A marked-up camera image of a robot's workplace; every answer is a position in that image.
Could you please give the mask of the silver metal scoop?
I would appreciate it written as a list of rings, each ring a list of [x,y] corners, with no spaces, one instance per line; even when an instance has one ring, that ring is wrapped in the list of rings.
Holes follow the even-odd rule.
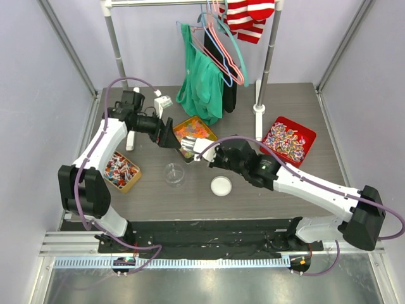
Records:
[[[180,140],[180,144],[182,149],[185,151],[195,153],[197,144],[201,143],[201,138],[192,137],[192,136],[185,136]]]

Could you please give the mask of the gold tin star candies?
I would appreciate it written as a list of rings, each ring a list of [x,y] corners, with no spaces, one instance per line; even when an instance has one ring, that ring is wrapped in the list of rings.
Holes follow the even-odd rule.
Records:
[[[185,136],[209,139],[215,141],[218,137],[215,133],[197,116],[188,118],[173,128],[178,141]]]

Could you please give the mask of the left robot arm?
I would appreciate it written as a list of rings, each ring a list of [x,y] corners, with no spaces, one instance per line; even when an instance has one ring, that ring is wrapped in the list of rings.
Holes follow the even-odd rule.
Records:
[[[168,96],[154,92],[154,113],[143,114],[145,97],[136,91],[123,91],[121,100],[103,113],[101,124],[85,151],[72,165],[58,170],[59,191],[64,210],[78,215],[86,229],[92,226],[104,232],[122,253],[134,248],[132,224],[111,206],[111,195],[104,172],[115,149],[131,131],[147,134],[161,148],[178,149],[173,120],[162,119],[163,110],[171,106]]]

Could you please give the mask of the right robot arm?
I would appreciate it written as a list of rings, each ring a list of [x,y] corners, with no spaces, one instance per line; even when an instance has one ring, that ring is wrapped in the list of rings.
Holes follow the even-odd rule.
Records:
[[[222,142],[204,157],[210,167],[233,171],[255,187],[296,196],[332,213],[331,219],[298,218],[285,235],[289,248],[300,250],[322,236],[341,236],[361,250],[375,249],[386,212],[380,208],[382,199],[374,187],[358,190],[306,175],[269,153],[255,152],[244,139]]]

